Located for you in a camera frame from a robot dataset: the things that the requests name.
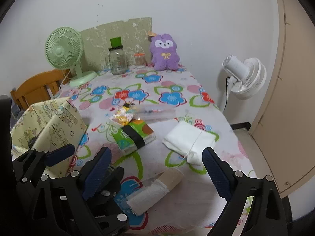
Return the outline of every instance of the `plush toy face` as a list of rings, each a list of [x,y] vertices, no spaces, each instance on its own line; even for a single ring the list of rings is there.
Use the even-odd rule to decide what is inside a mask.
[[[154,53],[158,52],[176,52],[176,43],[169,34],[157,35],[152,38],[150,44],[150,51]]]

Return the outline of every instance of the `yellow bow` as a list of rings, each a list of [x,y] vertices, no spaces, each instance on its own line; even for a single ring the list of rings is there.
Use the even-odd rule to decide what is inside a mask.
[[[161,56],[163,56],[164,59],[170,59],[171,53],[161,53]]]

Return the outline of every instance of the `white cloth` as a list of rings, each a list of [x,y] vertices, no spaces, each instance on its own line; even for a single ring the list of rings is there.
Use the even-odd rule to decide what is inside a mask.
[[[215,146],[215,136],[191,124],[181,121],[163,139],[167,148],[185,156],[190,164],[202,164],[202,152],[206,147]]]
[[[133,213],[140,216],[169,192],[167,186],[156,179],[150,186],[142,187],[130,194],[126,203]]]

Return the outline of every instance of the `fan grille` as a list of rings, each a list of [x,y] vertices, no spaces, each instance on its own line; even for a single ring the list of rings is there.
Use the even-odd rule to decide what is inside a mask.
[[[249,68],[248,77],[243,81],[236,82],[232,87],[232,92],[239,99],[250,98],[261,89],[266,80],[266,68],[258,59],[246,59],[244,65]]]
[[[54,30],[45,44],[46,58],[57,69],[68,69],[74,66],[81,58],[82,52],[81,35],[70,27]]]

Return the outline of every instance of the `green tissue package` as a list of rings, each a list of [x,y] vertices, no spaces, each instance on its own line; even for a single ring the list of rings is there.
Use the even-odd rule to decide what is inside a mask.
[[[154,131],[143,120],[132,120],[112,136],[123,155],[131,154],[156,139]]]

